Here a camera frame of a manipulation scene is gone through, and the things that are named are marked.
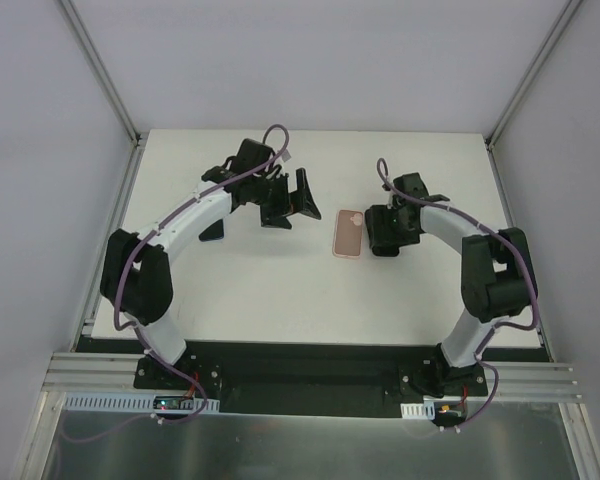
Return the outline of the pink silicone phone case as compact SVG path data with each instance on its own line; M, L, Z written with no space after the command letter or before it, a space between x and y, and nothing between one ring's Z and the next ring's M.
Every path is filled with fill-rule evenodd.
M359 211L339 210L333 240L333 254L341 258L358 258L362 250L364 217Z

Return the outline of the black smartphone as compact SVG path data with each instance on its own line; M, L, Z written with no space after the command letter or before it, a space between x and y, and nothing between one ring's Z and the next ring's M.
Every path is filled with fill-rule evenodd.
M224 236L224 221L218 220L201 232L198 238L201 242L211 242L222 240Z

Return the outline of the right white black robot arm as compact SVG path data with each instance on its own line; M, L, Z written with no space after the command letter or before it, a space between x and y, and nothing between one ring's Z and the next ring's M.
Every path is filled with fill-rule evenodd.
M441 398L474 380L483 351L500 328L537 301L537 285L525 233L518 228L493 230L432 195L417 173L384 185L390 198L370 206L364 222L371 252L395 257L425 234L461 257L460 294L464 309L451 333L430 358L409 375L416 392Z

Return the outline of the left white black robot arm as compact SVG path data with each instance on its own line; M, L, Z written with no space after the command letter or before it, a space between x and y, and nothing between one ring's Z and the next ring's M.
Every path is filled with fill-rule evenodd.
M235 155L207 170L197 189L163 219L139 232L117 229L109 236L100 293L114 308L115 329L134 329L160 361L156 375L168 388L184 387L192 369L181 358L186 341L171 312L171 266L182 251L247 204L258 206L266 228L289 230L295 214L320 219L305 169L296 170L296 187L289 187L290 177L279 162L285 154L245 139Z

